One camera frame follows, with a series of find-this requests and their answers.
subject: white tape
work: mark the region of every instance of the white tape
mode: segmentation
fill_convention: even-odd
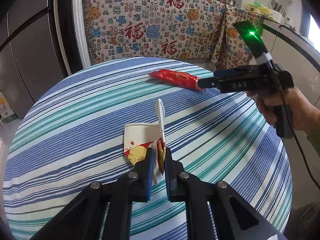
[[[272,60],[272,56],[269,52],[263,53],[260,57],[256,58],[256,62],[258,65],[262,65],[263,63],[267,63],[270,60]]]

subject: stainless steel pot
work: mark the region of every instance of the stainless steel pot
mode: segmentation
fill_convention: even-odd
[[[236,0],[217,0],[217,1],[223,2],[231,6],[239,5],[239,3],[236,2]]]

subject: cardboard box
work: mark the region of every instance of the cardboard box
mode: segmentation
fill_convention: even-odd
[[[5,100],[2,92],[0,91],[0,113],[4,112],[5,110],[9,109],[10,106],[7,102],[7,100]]]
[[[13,120],[18,119],[18,116],[15,114],[15,112],[11,108],[2,112],[1,117],[3,118],[4,122],[11,122]]]

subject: black cable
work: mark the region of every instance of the black cable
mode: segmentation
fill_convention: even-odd
[[[300,150],[300,152],[301,152],[301,155],[302,155],[304,164],[305,164],[305,166],[306,166],[306,168],[307,168],[307,171],[308,171],[308,173],[309,173],[310,178],[312,179],[312,181],[314,182],[314,184],[316,184],[317,188],[320,190],[320,185],[319,185],[318,181],[316,181],[316,179],[313,177],[313,175],[312,175],[312,173],[311,173],[311,171],[310,171],[310,168],[309,168],[309,165],[308,165],[306,156],[305,156],[305,154],[304,154],[304,152],[303,152],[303,150],[302,150],[302,147],[301,147],[300,142],[299,142],[299,140],[298,140],[298,138],[297,138],[297,136],[296,136],[296,133],[294,132],[294,130],[293,130],[293,128],[292,128],[291,122],[290,122],[290,120],[289,120],[289,113],[287,112],[288,110],[287,110],[287,108],[285,107],[286,104],[285,104],[285,101],[284,101],[284,96],[283,96],[283,93],[282,93],[282,89],[280,89],[280,94],[281,94],[281,97],[282,97],[282,101],[283,101],[283,105],[284,105],[284,109],[285,109],[285,114],[286,114],[286,116],[287,116],[286,119],[288,120],[290,129],[291,129],[291,131],[292,131],[292,133],[293,133],[293,137],[294,137],[294,139],[296,140],[296,143],[297,143],[297,145],[298,145],[298,148],[299,148],[299,150]]]

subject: refrigerator door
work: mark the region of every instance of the refrigerator door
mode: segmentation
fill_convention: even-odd
[[[50,3],[51,0],[15,0],[8,11],[9,34],[41,10],[50,7]]]
[[[8,14],[0,22],[0,46],[9,37],[8,35]]]
[[[35,102],[64,78],[52,43],[49,15],[20,32],[11,46],[22,79]]]
[[[34,104],[14,62],[10,44],[0,51],[0,90],[20,119]]]

